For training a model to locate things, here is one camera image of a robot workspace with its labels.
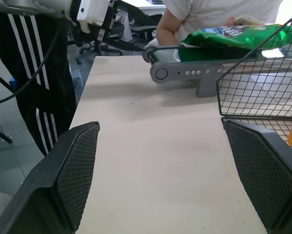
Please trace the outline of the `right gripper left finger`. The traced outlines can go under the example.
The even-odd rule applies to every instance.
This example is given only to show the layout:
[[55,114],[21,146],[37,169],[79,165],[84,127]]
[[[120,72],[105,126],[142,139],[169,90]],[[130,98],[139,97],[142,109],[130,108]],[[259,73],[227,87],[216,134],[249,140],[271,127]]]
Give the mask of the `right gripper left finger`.
[[0,234],[75,234],[92,184],[98,122],[62,134],[0,216]]

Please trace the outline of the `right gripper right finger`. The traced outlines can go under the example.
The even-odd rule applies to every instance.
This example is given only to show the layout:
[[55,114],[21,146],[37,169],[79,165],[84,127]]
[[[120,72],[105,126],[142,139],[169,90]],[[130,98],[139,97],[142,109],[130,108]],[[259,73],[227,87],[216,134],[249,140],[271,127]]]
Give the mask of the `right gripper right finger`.
[[288,119],[223,119],[240,181],[268,234],[292,234]]

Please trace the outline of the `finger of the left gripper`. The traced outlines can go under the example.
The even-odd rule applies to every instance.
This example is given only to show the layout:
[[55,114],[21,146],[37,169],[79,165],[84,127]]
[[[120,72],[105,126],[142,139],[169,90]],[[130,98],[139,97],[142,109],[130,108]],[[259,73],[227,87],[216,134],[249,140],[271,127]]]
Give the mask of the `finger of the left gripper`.
[[161,19],[161,14],[148,15],[124,0],[115,1],[117,16],[128,16],[129,19],[134,20],[139,26],[157,26]]
[[104,43],[124,51],[144,52],[145,49],[135,44],[123,41],[106,38]]

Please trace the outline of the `green snack bag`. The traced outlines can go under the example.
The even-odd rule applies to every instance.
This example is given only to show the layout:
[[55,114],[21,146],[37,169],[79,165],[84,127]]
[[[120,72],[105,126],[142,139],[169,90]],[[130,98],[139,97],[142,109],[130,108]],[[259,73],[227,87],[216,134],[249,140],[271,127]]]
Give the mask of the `green snack bag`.
[[292,26],[264,24],[205,28],[189,34],[182,42],[197,47],[236,47],[249,51],[276,49],[292,43]]

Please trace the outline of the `grey conveyor belt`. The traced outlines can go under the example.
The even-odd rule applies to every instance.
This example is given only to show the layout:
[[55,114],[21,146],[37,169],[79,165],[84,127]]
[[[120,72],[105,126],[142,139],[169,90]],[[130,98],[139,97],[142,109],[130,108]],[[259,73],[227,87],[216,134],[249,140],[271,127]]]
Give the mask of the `grey conveyor belt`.
[[196,96],[208,98],[217,95],[216,81],[224,73],[292,71],[292,45],[255,51],[247,58],[239,51],[224,58],[224,52],[212,48],[150,45],[145,48],[143,59],[151,64],[150,76],[155,83],[195,80]]

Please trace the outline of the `white gloved right hand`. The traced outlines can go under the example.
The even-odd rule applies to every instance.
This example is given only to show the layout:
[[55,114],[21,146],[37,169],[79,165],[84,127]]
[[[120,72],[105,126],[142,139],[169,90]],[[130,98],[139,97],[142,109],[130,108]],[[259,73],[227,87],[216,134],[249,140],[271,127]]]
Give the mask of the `white gloved right hand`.
[[160,44],[157,40],[157,38],[154,38],[153,40],[151,40],[147,45],[146,45],[146,48],[148,47],[159,47]]

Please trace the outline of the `black office chair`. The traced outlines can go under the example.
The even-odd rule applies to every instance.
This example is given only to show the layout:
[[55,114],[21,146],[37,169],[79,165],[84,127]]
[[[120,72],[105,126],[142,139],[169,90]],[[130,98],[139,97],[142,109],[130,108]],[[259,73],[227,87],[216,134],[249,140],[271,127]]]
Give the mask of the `black office chair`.
[[153,32],[155,32],[157,26],[134,26],[131,27],[131,33],[133,37],[137,39],[139,43],[148,44],[154,39]]
[[[125,26],[119,21],[117,21],[114,23],[110,31],[110,34],[115,35],[116,38],[118,39],[119,37],[123,36],[124,29]],[[78,65],[82,64],[82,59],[94,53],[96,53],[98,56],[102,56],[102,52],[115,53],[119,54],[120,56],[123,55],[123,52],[120,49],[109,48],[107,44],[102,44],[101,42],[98,41],[88,42],[87,44],[88,44],[87,47],[82,46],[79,49],[79,55],[76,57],[76,63]]]

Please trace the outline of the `white desk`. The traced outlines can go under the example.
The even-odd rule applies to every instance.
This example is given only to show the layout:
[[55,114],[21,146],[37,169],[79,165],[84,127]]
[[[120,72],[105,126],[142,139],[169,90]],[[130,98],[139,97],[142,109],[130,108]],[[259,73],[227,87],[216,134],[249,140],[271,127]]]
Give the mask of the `white desk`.
[[164,10],[166,6],[164,4],[154,4],[152,0],[136,0],[135,6],[141,10]]

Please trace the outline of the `small white box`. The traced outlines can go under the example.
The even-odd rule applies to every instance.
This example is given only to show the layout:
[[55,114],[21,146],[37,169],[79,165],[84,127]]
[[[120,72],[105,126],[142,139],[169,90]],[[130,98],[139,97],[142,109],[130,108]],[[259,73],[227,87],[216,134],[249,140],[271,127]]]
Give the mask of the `small white box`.
[[79,89],[83,87],[83,79],[79,70],[71,72],[73,84],[75,89]]

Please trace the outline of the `person in white shirt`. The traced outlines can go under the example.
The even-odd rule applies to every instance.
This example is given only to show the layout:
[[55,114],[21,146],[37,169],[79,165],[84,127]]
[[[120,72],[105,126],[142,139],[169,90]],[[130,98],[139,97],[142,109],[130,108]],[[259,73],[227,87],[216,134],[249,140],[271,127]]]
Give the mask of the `person in white shirt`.
[[283,0],[163,0],[167,10],[181,22],[196,28],[220,26],[228,18],[248,15],[274,23]]

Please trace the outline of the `person in striped track pants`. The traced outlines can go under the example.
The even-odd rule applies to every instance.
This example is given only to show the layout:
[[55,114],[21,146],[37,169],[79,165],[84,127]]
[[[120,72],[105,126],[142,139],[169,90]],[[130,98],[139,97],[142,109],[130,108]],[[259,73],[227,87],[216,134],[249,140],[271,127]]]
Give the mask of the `person in striped track pants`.
[[0,59],[17,83],[26,127],[47,155],[69,129],[77,107],[66,20],[0,13]]

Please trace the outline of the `cream phone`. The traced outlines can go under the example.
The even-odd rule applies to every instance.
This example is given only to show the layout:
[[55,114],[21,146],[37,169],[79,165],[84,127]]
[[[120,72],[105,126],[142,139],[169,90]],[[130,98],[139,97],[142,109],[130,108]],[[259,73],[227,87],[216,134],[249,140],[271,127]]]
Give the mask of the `cream phone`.
[[235,25],[263,25],[264,23],[258,19],[248,15],[241,15],[235,18]]

